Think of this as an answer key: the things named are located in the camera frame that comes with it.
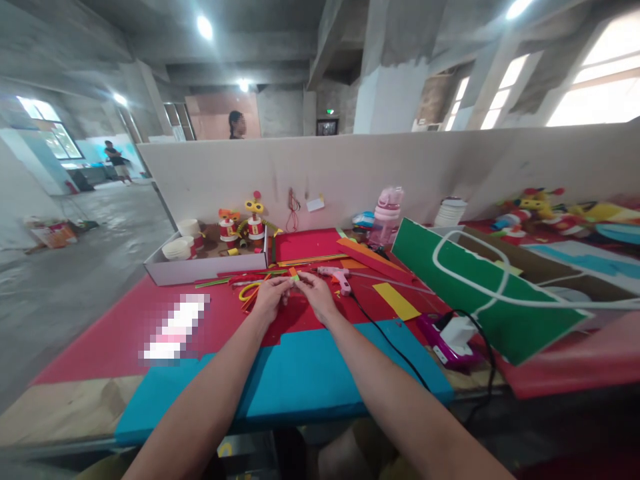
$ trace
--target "concrete ceiling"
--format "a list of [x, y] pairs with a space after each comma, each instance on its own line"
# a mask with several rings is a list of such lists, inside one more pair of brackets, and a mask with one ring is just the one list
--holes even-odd
[[[468, 60], [504, 30], [498, 17], [510, 2], [447, 0], [436, 58], [446, 68], [456, 59]], [[537, 0], [534, 5], [543, 13], [558, 13], [583, 2]], [[166, 84], [182, 87], [231, 85], [242, 77], [260, 84], [306, 83], [310, 77], [317, 84], [324, 76], [350, 83], [360, 73], [368, 4], [369, 0], [0, 0], [0, 75], [100, 97], [119, 82], [119, 63], [139, 58]], [[200, 13], [213, 25], [212, 42], [195, 31]], [[544, 20], [531, 30], [530, 39], [568, 35], [581, 21], [575, 15]]]

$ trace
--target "red wire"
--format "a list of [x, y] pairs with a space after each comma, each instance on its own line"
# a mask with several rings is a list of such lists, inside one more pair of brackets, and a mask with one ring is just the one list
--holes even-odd
[[[287, 220], [287, 224], [285, 225], [285, 230], [289, 233], [298, 231], [298, 214], [296, 212], [300, 211], [300, 202], [296, 200], [295, 194], [293, 193], [293, 189], [289, 189], [289, 218]], [[293, 220], [293, 226], [289, 229], [289, 222]]]

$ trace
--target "pink water bottle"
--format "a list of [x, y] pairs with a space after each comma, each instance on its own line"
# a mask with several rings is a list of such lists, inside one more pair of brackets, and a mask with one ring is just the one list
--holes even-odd
[[405, 196], [402, 187], [387, 187], [382, 190], [373, 213], [373, 229], [369, 234], [369, 245], [380, 247], [393, 242], [400, 226], [400, 202]]

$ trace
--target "pink glue gun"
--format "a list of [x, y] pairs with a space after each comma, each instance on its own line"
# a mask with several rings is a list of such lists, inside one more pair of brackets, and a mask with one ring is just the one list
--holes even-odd
[[347, 281], [347, 277], [350, 276], [349, 270], [337, 267], [318, 267], [318, 274], [332, 276], [333, 280], [340, 284], [340, 295], [343, 297], [350, 296], [351, 286]]

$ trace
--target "green foam board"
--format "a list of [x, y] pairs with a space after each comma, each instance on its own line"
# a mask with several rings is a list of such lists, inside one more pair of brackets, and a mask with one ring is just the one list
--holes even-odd
[[[491, 298], [435, 266], [431, 258], [440, 240], [437, 233], [405, 218], [391, 252], [451, 308], [472, 313]], [[493, 291], [503, 274], [494, 263], [450, 241], [440, 250], [438, 260], [449, 270]], [[510, 275], [504, 295], [520, 300], [557, 301], [514, 275]], [[478, 322], [490, 344], [510, 363], [520, 365], [586, 318], [589, 315], [584, 311], [536, 309], [498, 301], [480, 312]]]

